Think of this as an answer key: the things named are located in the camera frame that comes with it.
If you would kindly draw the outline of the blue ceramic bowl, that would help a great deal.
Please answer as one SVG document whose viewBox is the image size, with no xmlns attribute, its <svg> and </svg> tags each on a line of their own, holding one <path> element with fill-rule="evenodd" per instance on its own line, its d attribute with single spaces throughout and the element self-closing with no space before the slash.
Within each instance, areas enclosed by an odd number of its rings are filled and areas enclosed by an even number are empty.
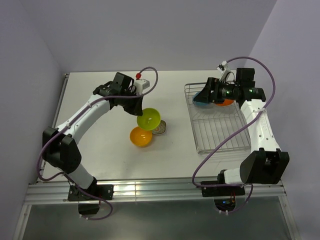
<svg viewBox="0 0 320 240">
<path fill-rule="evenodd" d="M 208 107 L 212 107 L 214 104 L 212 102 L 210 103 L 203 103 L 203 102 L 198 102 L 195 101 L 195 97 L 199 94 L 200 92 L 198 91 L 197 93 L 194 94 L 194 96 L 192 97 L 192 103 L 198 107 L 198 108 L 208 108 Z"/>
</svg>

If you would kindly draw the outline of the lime green bowl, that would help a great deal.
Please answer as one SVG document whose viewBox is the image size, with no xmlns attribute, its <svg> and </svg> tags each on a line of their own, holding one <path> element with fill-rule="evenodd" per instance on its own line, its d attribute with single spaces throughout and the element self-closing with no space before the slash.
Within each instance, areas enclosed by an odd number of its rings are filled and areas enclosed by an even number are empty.
<svg viewBox="0 0 320 240">
<path fill-rule="evenodd" d="M 161 115 L 155 108 L 148 107 L 142 110 L 142 116 L 138 116 L 136 122 L 141 129 L 152 131 L 160 124 Z"/>
</svg>

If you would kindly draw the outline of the white bowl orange outside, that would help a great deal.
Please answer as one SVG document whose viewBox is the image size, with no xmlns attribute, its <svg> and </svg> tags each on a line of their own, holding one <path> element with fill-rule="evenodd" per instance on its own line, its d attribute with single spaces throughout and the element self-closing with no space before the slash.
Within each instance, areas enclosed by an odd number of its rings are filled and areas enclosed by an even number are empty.
<svg viewBox="0 0 320 240">
<path fill-rule="evenodd" d="M 226 106 L 229 106 L 231 104 L 234 103 L 234 100 L 232 99 L 225 99 L 223 102 L 221 103 L 215 103 L 215 105 L 219 106 L 219 107 L 226 107 Z"/>
</svg>

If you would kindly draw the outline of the yellow orange bowl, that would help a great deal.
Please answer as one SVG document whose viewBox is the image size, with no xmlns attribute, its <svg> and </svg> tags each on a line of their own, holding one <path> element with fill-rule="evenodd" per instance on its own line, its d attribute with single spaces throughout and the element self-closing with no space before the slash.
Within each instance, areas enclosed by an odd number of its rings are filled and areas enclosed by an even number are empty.
<svg viewBox="0 0 320 240">
<path fill-rule="evenodd" d="M 132 144 L 137 147 L 146 147 L 151 143 L 153 134 L 149 130 L 144 130 L 140 127 L 135 127 L 131 130 L 129 139 Z"/>
</svg>

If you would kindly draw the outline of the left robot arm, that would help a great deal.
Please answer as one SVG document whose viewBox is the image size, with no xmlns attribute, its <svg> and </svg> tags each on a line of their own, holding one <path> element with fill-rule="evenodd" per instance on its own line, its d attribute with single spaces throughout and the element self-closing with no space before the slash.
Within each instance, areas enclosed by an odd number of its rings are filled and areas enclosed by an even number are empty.
<svg viewBox="0 0 320 240">
<path fill-rule="evenodd" d="M 41 157 L 62 171 L 79 189 L 86 200 L 96 197 L 97 180 L 82 165 L 78 144 L 90 127 L 113 107 L 121 106 L 133 116 L 141 116 L 142 94 L 150 87 L 145 79 L 133 79 L 117 72 L 112 81 L 98 86 L 88 101 L 66 122 L 42 133 L 43 152 Z"/>
</svg>

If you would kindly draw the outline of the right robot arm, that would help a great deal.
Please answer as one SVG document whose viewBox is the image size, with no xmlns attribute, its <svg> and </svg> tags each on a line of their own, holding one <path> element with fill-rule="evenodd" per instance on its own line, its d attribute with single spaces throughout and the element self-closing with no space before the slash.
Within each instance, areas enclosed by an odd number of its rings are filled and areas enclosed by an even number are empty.
<svg viewBox="0 0 320 240">
<path fill-rule="evenodd" d="M 264 90 L 255 86 L 255 70 L 238 68 L 232 83 L 226 81 L 228 75 L 225 70 L 220 78 L 209 77 L 194 97 L 195 102 L 205 104 L 233 100 L 245 118 L 245 126 L 237 132 L 248 131 L 251 151 L 238 168 L 220 172 L 216 189 L 222 195 L 229 194 L 234 185 L 276 185 L 290 161 L 288 152 L 281 150 L 273 134 L 267 113 L 270 101 Z"/>
</svg>

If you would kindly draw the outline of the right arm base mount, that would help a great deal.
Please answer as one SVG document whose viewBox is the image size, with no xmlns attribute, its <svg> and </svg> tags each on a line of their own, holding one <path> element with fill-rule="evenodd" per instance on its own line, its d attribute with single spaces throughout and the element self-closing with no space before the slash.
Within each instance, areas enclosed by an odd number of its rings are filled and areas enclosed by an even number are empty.
<svg viewBox="0 0 320 240">
<path fill-rule="evenodd" d="M 244 196 L 245 193 L 240 186 L 201 187 L 202 197 L 213 197 L 215 207 L 225 214 L 236 208 L 236 197 Z"/>
</svg>

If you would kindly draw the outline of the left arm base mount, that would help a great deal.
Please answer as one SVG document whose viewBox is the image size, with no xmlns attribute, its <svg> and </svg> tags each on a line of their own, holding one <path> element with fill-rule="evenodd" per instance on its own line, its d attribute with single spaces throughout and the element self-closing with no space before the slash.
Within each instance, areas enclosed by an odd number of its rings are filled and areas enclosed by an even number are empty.
<svg viewBox="0 0 320 240">
<path fill-rule="evenodd" d="M 71 185 L 67 201 L 78 202 L 78 213 L 85 217 L 92 217 L 98 213 L 102 203 L 109 204 L 108 201 L 113 199 L 113 193 L 112 184 L 98 184 L 90 190 Z"/>
</svg>

